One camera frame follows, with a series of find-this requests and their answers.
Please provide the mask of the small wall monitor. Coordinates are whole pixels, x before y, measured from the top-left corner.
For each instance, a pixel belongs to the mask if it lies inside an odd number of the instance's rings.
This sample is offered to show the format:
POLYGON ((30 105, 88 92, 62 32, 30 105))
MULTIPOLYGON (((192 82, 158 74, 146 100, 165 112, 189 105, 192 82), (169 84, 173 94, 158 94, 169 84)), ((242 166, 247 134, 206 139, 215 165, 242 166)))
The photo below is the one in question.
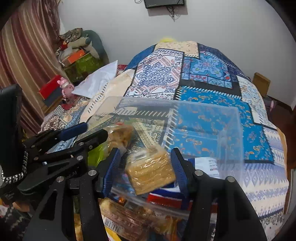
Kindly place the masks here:
POLYGON ((158 8, 163 6, 184 6, 184 0, 144 0, 145 7, 147 9, 150 8, 158 8))

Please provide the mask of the white pillow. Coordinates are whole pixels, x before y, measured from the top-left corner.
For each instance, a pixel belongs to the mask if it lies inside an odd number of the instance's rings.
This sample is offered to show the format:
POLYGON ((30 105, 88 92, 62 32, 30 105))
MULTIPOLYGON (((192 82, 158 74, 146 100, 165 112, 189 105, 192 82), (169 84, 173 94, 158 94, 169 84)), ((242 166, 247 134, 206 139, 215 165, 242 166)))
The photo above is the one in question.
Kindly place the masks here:
POLYGON ((118 61, 107 64, 88 75, 78 86, 74 88, 72 94, 92 99, 98 91, 116 77, 118 61))

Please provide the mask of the red gift box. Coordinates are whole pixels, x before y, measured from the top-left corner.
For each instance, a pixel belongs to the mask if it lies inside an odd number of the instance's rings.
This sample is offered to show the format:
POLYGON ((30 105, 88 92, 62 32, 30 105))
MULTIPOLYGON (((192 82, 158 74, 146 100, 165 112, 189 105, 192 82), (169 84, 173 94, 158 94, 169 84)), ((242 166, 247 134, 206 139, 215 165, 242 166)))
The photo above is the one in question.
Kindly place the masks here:
POLYGON ((46 107, 52 106, 55 102, 62 98, 62 89, 58 81, 61 80, 61 75, 56 75, 48 83, 46 83, 38 92, 43 99, 46 107))

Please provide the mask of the cardboard box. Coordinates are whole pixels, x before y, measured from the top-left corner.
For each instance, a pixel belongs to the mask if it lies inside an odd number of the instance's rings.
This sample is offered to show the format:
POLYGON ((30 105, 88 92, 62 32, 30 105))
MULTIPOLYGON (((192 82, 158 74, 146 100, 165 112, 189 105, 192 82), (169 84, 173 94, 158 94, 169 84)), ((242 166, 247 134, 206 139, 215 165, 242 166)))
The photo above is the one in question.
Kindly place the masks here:
POLYGON ((271 81, 258 72, 255 72, 252 83, 256 86, 262 97, 267 96, 271 81))

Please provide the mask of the pink plush toy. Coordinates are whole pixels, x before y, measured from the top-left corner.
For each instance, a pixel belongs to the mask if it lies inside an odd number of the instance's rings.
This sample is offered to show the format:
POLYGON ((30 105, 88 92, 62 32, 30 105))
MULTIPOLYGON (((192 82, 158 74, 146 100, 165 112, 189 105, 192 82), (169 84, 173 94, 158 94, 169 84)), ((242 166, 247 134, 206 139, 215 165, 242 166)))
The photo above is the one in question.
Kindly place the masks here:
POLYGON ((75 88, 74 85, 69 80, 63 77, 57 80, 57 83, 62 89, 63 101, 67 104, 72 103, 75 99, 75 94, 72 93, 75 88))

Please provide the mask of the cluttered pile of belongings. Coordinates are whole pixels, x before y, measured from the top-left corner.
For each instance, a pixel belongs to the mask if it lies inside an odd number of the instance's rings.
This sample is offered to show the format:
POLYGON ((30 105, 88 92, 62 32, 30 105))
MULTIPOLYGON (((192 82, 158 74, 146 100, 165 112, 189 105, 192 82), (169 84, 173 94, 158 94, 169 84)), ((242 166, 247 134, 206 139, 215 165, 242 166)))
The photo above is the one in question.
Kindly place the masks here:
POLYGON ((67 78, 78 85, 88 75, 109 64, 99 35, 93 30, 72 29, 60 35, 56 56, 67 78))

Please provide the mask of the brick-pattern cookie sleeve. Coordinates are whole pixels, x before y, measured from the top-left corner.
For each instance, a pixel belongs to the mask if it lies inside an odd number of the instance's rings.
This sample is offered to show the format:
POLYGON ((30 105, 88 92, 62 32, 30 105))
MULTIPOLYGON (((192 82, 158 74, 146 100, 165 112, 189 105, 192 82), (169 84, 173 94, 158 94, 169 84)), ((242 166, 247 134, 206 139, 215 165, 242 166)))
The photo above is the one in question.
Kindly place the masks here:
POLYGON ((104 225, 125 240, 173 240, 175 220, 168 215, 128 202, 99 200, 104 225))

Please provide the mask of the yellow plush object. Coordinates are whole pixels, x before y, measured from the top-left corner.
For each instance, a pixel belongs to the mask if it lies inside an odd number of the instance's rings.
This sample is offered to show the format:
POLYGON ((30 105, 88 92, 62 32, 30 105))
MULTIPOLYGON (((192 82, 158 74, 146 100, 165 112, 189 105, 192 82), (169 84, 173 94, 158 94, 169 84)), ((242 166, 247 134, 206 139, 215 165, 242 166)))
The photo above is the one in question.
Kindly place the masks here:
POLYGON ((176 41, 177 40, 174 38, 164 37, 159 40, 159 43, 172 43, 172 42, 176 42, 176 41))

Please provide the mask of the striped red beige curtain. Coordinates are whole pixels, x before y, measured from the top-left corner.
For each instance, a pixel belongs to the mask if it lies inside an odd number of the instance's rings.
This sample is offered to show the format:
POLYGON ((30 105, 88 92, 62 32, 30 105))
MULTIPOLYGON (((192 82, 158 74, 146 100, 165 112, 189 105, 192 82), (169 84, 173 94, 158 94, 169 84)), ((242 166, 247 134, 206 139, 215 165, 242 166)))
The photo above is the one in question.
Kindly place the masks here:
POLYGON ((24 1, 1 29, 1 88, 22 88, 21 125, 30 136, 40 131, 45 117, 40 89, 56 75, 66 75, 56 57, 59 4, 24 1))

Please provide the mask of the clear plastic storage bin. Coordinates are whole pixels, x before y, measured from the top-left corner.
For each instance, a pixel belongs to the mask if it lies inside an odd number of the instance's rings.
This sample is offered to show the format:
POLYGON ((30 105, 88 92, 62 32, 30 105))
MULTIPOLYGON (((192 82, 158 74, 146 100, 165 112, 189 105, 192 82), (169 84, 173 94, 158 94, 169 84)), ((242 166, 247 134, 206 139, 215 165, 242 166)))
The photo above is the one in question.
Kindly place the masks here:
POLYGON ((185 160, 210 177, 232 176, 243 182, 243 130, 236 107, 111 96, 88 120, 79 139, 116 123, 134 128, 124 165, 132 152, 160 145, 167 153, 179 149, 185 160))

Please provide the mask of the green-edged fried snack bag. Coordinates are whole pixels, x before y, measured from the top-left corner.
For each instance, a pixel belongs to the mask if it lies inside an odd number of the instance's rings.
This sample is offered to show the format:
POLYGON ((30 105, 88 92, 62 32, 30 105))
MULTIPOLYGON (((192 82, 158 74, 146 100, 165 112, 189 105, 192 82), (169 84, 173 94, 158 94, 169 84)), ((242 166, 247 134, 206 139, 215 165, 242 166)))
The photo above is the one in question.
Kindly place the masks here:
POLYGON ((88 153, 88 166, 90 167, 97 167, 101 161, 107 158, 113 148, 118 148, 122 157, 130 145, 134 132, 132 125, 123 123, 107 126, 104 130, 108 133, 107 140, 88 153))

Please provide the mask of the clear cracker pack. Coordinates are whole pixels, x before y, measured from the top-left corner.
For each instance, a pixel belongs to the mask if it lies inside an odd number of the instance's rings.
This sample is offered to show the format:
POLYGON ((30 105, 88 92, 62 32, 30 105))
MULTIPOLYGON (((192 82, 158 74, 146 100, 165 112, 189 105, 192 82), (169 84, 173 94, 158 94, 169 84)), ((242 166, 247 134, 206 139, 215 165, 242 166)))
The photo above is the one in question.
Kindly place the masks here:
POLYGON ((132 152, 127 157, 125 172, 136 195, 149 193, 176 180, 170 156, 160 145, 132 152))

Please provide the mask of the blue white red snack bag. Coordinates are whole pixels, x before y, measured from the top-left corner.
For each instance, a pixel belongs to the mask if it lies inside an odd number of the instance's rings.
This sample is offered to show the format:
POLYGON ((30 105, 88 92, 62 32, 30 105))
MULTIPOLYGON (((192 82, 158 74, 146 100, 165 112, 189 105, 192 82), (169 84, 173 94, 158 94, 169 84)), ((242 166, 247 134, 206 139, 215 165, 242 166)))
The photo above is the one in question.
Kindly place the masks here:
POLYGON ((190 210, 193 203, 180 192, 178 186, 156 189, 148 194, 147 201, 180 210, 190 210))

